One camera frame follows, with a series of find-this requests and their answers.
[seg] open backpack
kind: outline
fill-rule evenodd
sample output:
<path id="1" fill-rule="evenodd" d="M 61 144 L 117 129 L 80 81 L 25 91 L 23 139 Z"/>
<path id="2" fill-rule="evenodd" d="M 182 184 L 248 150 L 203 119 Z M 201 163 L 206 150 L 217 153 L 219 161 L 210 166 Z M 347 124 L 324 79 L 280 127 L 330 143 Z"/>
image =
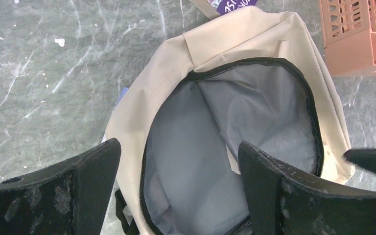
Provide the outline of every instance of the open backpack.
<path id="1" fill-rule="evenodd" d="M 255 6 L 166 40 L 113 111 L 110 138 L 122 146 L 128 235 L 252 234 L 241 162 L 254 148 L 331 183 L 354 172 L 341 101 L 305 23 Z"/>

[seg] bag opening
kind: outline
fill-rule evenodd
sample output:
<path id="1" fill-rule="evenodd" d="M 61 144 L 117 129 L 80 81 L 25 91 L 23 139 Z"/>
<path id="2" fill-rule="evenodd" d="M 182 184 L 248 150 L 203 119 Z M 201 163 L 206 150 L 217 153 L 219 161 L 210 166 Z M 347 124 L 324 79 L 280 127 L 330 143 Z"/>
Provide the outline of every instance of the bag opening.
<path id="1" fill-rule="evenodd" d="M 252 233 L 236 173 L 243 140 L 321 175 L 312 91 L 287 60 L 252 58 L 192 72 L 163 103 L 147 139 L 140 189 L 155 234 Z"/>

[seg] black zipper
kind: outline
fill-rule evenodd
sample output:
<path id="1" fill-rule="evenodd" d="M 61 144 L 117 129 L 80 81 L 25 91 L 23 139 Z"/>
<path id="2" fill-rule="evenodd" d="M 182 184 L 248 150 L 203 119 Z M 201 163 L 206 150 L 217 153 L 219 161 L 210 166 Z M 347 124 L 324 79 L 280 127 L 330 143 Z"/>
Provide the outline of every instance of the black zipper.
<path id="1" fill-rule="evenodd" d="M 322 145 L 322 139 L 321 139 L 321 133 L 319 128 L 319 120 L 316 113 L 315 108 L 315 100 L 313 97 L 312 89 L 310 88 L 307 80 L 305 79 L 302 72 L 292 63 L 290 63 L 288 60 L 283 58 L 270 58 L 270 57 L 258 57 L 258 58 L 250 58 L 250 59 L 244 59 L 239 60 L 236 62 L 228 63 L 222 66 L 219 66 L 215 69 L 212 69 L 210 71 L 206 72 L 190 72 L 188 76 L 185 78 L 186 80 L 191 81 L 199 81 L 204 80 L 213 76 L 216 76 L 217 74 L 228 71 L 230 69 L 233 69 L 235 67 L 239 66 L 246 66 L 246 65 L 254 65 L 254 64 L 260 64 L 264 66 L 282 66 L 284 69 L 286 69 L 290 74 L 292 74 L 302 85 L 305 94 L 306 94 L 306 109 L 308 111 L 311 125 L 312 125 L 312 134 L 315 138 L 315 147 L 317 152 L 317 163 L 316 168 L 313 174 L 315 176 L 320 177 L 322 175 L 323 165 L 324 165 L 324 146 Z M 147 211 L 146 202 L 144 199 L 144 193 L 143 193 L 143 187 L 144 187 L 144 179 L 145 179 L 145 170 L 146 170 L 146 146 L 143 151 L 143 159 L 142 159 L 142 169 L 141 169 L 141 182 L 139 187 L 139 203 L 141 205 L 141 212 L 144 220 L 148 224 L 148 227 L 152 230 L 152 232 L 155 235 L 164 235 L 158 227 L 156 227 L 155 224 L 153 224 L 152 219 L 150 218 L 150 214 Z M 249 225 L 251 223 L 250 216 L 243 219 L 240 223 L 238 223 L 236 226 L 234 226 L 230 231 L 225 233 L 224 235 L 236 235 L 238 234 L 244 227 Z"/>

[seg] plastic basket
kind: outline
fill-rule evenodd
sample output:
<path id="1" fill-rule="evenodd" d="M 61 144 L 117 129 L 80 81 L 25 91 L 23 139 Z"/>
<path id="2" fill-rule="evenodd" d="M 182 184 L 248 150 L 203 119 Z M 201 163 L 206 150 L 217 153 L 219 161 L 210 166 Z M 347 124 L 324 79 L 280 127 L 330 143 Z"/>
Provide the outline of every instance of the plastic basket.
<path id="1" fill-rule="evenodd" d="M 376 0 L 320 0 L 332 76 L 376 75 Z"/>

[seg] gray marble surface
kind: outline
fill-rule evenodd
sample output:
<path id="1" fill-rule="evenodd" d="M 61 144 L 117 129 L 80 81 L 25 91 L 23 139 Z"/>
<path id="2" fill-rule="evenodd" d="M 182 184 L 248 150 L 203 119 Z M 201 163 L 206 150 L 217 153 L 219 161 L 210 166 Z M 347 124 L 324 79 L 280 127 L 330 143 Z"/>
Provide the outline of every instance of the gray marble surface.
<path id="1" fill-rule="evenodd" d="M 323 51 L 318 1 L 258 6 L 298 12 Z M 0 182 L 100 143 L 120 89 L 206 21 L 188 0 L 0 0 Z M 376 77 L 334 82 L 353 147 L 376 147 Z M 376 176 L 357 170 L 348 185 L 376 190 Z M 112 199 L 102 234 L 123 234 L 114 214 Z"/>

